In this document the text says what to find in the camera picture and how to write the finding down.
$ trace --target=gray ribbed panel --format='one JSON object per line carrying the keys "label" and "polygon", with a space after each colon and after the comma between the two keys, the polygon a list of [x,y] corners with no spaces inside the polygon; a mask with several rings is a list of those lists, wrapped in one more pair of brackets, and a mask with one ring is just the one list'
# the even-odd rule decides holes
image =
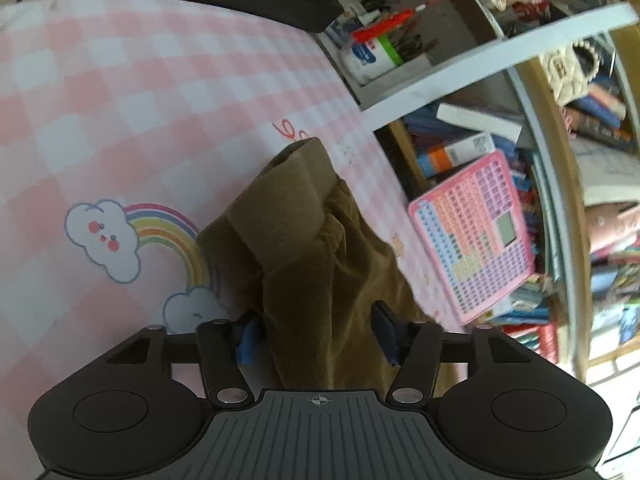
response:
{"label": "gray ribbed panel", "polygon": [[[373,392],[266,392],[248,410],[217,415],[184,456],[140,480],[497,480],[460,460],[425,418]],[[591,470],[568,480],[595,480]],[[66,480],[49,473],[42,480]]]}

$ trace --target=metal screw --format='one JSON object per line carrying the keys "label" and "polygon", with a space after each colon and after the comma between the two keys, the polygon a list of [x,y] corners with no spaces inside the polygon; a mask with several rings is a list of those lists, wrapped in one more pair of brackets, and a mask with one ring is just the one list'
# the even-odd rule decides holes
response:
{"label": "metal screw", "polygon": [[245,400],[249,394],[242,388],[225,388],[218,392],[218,400],[225,404],[237,404]]}
{"label": "metal screw", "polygon": [[415,388],[398,388],[391,396],[396,402],[401,402],[402,404],[414,404],[422,400],[422,392]]}

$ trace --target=table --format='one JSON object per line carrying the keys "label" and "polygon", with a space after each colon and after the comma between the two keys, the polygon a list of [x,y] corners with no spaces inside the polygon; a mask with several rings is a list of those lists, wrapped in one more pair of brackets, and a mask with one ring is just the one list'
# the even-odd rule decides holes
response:
{"label": "table", "polygon": [[236,314],[212,307],[194,236],[293,140],[322,140],[418,304],[460,328],[382,149],[300,30],[175,0],[5,7],[0,117],[1,480],[41,471],[26,419],[44,391],[149,323]]}

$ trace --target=red handwritten number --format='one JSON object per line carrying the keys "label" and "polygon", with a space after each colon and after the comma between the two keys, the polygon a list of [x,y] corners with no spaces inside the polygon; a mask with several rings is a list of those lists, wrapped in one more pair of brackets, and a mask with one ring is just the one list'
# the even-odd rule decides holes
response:
{"label": "red handwritten number", "polygon": [[[278,131],[279,134],[281,134],[284,137],[287,137],[287,139],[296,138],[296,129],[293,127],[293,124],[291,124],[291,121],[289,121],[288,119],[282,120],[282,130],[279,129],[279,127],[277,127],[275,123],[271,123],[271,126],[273,126]],[[298,131],[298,138],[301,140],[308,139],[309,134],[305,130],[300,130]]]}

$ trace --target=white container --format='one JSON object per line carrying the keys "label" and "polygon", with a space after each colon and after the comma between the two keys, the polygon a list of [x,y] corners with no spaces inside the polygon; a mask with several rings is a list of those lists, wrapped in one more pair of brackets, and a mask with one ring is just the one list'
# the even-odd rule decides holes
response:
{"label": "white container", "polygon": [[345,70],[361,86],[402,65],[402,59],[386,36],[353,43],[340,51]]}

